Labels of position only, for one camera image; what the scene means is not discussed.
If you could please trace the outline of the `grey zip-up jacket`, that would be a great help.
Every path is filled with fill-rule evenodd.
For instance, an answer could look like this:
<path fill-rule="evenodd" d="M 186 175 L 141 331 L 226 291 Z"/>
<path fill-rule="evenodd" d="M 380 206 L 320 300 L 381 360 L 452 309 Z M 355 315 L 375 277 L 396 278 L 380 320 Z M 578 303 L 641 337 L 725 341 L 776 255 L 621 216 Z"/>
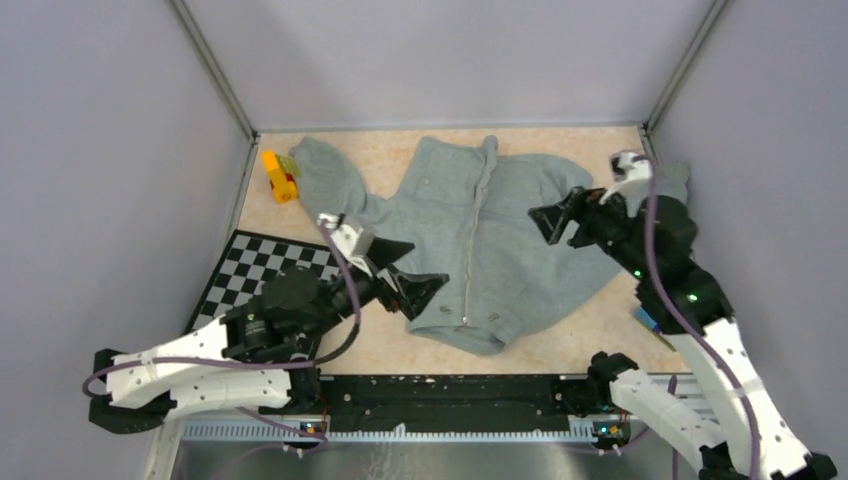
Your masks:
<path fill-rule="evenodd" d="M 348 214 L 379 237 L 410 242 L 398 262 L 414 274 L 450 281 L 411 321 L 411 334 L 476 354 L 495 355 L 543 331 L 587 302 L 620 273 L 595 246 L 547 245 L 527 215 L 589 187 L 590 173 L 549 154 L 503 155 L 489 136 L 478 146 L 425 137 L 396 191 L 370 193 L 340 150 L 305 137 L 291 148 L 300 200 L 311 217 Z M 468 316 L 470 328 L 461 328 Z"/>

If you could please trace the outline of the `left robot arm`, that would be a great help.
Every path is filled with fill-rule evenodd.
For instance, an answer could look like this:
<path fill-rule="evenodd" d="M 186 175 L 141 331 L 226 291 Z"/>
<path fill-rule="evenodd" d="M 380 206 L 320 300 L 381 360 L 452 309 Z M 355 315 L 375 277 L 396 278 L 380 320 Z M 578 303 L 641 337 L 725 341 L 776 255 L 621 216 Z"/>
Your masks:
<path fill-rule="evenodd" d="M 98 351 L 82 385 L 89 422 L 126 435 L 206 411 L 314 410 L 318 368 L 352 346 L 365 305 L 414 320 L 450 280 L 399 270 L 394 263 L 411 243 L 376 238 L 367 246 L 362 256 L 333 249 L 339 272 L 328 279 L 286 269 L 244 304 L 171 341 L 137 353 Z"/>

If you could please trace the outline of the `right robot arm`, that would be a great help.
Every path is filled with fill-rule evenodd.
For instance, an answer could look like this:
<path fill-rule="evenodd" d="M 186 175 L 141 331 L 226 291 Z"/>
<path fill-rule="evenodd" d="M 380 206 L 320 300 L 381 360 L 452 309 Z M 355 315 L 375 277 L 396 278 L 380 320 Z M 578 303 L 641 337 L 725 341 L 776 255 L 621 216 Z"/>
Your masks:
<path fill-rule="evenodd" d="M 834 461 L 805 446 L 762 385 L 728 298 L 692 258 L 697 227 L 681 201 L 651 193 L 630 212 L 619 191 L 577 187 L 528 214 L 546 242 L 596 246 L 636 279 L 637 299 L 690 368 L 712 416 L 696 413 L 623 354 L 593 357 L 586 397 L 594 409 L 636 415 L 702 479 L 837 476 Z"/>

